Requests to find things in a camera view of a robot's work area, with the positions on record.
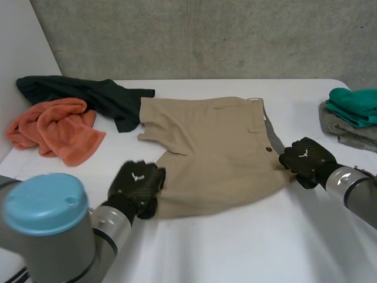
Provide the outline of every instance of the robotic hand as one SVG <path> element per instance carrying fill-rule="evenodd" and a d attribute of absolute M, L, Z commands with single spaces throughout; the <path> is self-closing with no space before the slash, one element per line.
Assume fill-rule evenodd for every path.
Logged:
<path fill-rule="evenodd" d="M 279 162 L 297 174 L 297 181 L 305 189 L 313 189 L 318 185 L 321 181 L 319 171 L 322 172 L 323 166 L 336 167 L 334 155 L 307 137 L 292 143 L 292 147 L 285 148 L 279 156 Z"/>
<path fill-rule="evenodd" d="M 304 137 L 279 156 L 285 168 L 297 174 L 305 189 L 320 184 L 370 226 L 377 229 L 377 181 L 369 172 L 347 167 L 319 143 Z"/>

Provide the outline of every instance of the gray wall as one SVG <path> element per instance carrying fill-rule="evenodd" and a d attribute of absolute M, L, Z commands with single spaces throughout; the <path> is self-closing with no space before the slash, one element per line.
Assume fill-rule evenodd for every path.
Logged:
<path fill-rule="evenodd" d="M 377 87 L 375 0 L 31 0 L 64 75 Z"/>
<path fill-rule="evenodd" d="M 47 74 L 61 73 L 29 1 L 0 0 L 0 162 L 13 148 L 6 130 L 30 107 L 16 80 Z M 7 268 L 2 272 L 0 266 L 0 282 L 5 281 L 2 275 L 8 275 Z"/>

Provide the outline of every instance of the folded clothes stack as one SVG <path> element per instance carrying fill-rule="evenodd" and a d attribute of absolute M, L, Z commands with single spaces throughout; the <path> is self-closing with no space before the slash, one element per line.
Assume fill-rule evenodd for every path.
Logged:
<path fill-rule="evenodd" d="M 377 90 L 335 88 L 320 104 L 319 119 L 339 143 L 377 152 Z"/>

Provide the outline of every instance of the table surface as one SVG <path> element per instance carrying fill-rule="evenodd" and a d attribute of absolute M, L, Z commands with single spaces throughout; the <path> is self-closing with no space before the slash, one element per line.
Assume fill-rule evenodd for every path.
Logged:
<path fill-rule="evenodd" d="M 148 80 L 117 81 L 127 88 L 153 88 L 156 98 L 224 96 L 264 99 L 267 114 L 285 146 L 310 137 L 341 164 L 377 172 L 376 153 L 337 143 L 321 131 L 318 105 L 336 80 Z M 37 149 L 13 149 L 0 174 L 26 180 L 51 172 L 78 177 L 96 207 L 126 160 L 155 162 L 164 148 L 138 141 L 143 127 L 118 133 L 98 115 L 94 128 L 107 133 L 94 155 L 78 167 L 44 158 Z M 0 250 L 0 281 L 22 266 L 18 255 Z M 375 282 L 377 232 L 317 187 L 297 183 L 252 205 L 212 216 L 134 223 L 105 283 Z"/>

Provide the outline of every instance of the khaki shorts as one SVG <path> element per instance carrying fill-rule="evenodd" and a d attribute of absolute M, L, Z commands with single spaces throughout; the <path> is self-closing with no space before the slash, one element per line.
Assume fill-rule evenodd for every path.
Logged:
<path fill-rule="evenodd" d="M 142 98 L 145 133 L 167 151 L 158 218 L 208 215 L 263 199 L 291 183 L 268 137 L 263 100 Z"/>

